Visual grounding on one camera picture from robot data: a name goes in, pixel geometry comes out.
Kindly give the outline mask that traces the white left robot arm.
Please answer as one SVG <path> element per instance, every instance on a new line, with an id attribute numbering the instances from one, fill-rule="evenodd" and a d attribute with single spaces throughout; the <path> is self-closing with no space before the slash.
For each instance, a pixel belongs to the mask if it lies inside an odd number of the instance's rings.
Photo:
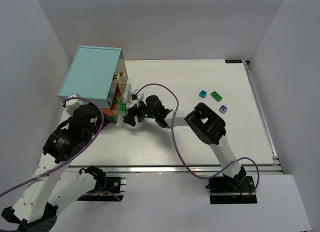
<path id="1" fill-rule="evenodd" d="M 109 119 L 92 103 L 80 105 L 48 137 L 40 162 L 24 185 L 26 190 L 1 216 L 17 224 L 19 232 L 48 232 L 59 214 L 86 192 L 102 189 L 106 174 L 91 165 L 80 170 L 80 176 L 53 194 L 53 190 L 71 161 L 82 153 L 109 123 Z"/>

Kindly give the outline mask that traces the purple lego brick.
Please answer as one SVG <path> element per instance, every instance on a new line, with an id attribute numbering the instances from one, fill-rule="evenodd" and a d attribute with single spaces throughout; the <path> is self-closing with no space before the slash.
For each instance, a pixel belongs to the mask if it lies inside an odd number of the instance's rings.
<path id="1" fill-rule="evenodd" d="M 228 108 L 225 105 L 222 105 L 219 109 L 218 109 L 222 114 L 224 114 Z"/>

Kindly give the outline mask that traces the green lego brick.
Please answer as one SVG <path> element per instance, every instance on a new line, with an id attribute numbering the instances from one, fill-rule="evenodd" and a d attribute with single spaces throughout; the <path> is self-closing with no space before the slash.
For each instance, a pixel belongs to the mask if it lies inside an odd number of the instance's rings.
<path id="1" fill-rule="evenodd" d="M 119 115 L 123 116 L 126 114 L 126 104 L 125 103 L 121 103 L 120 107 L 119 107 Z"/>

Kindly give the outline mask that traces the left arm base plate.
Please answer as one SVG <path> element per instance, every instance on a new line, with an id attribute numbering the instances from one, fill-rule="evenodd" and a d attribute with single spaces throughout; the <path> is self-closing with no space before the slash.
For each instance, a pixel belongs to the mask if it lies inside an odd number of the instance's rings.
<path id="1" fill-rule="evenodd" d="M 127 178 L 122 175 L 108 174 L 102 182 L 77 201 L 83 202 L 121 202 L 126 191 Z"/>

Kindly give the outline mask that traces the clear acrylic drawer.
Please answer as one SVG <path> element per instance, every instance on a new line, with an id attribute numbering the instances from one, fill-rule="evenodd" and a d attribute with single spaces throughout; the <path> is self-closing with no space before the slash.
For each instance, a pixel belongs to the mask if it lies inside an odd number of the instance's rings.
<path id="1" fill-rule="evenodd" d="M 115 84 L 113 83 L 110 87 L 107 96 L 107 102 L 110 107 L 110 111 L 112 115 L 117 116 L 125 116 L 128 113 L 129 106 L 131 105 L 131 93 L 132 86 L 131 84 Z M 126 114 L 119 115 L 120 104 L 126 104 Z"/>

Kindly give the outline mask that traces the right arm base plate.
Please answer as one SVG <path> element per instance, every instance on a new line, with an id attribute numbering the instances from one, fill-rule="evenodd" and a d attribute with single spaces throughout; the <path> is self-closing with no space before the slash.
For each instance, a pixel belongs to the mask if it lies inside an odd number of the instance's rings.
<path id="1" fill-rule="evenodd" d="M 205 186 L 209 192 L 211 205 L 257 204 L 256 193 L 250 194 L 255 183 L 252 176 L 246 176 L 239 186 L 235 186 L 223 176 L 217 176 L 208 181 Z"/>

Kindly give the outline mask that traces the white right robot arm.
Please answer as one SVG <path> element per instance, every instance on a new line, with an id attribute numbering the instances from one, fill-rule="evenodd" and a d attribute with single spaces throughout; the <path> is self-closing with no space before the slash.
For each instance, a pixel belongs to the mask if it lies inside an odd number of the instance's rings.
<path id="1" fill-rule="evenodd" d="M 173 110 L 165 108 L 158 96 L 150 95 L 145 101 L 138 100 L 130 107 L 123 122 L 134 127 L 144 119 L 154 119 L 164 129 L 188 126 L 214 152 L 221 167 L 225 169 L 222 176 L 228 186 L 236 190 L 244 181 L 247 172 L 229 146 L 226 123 L 205 103 L 199 102 L 190 111 Z"/>

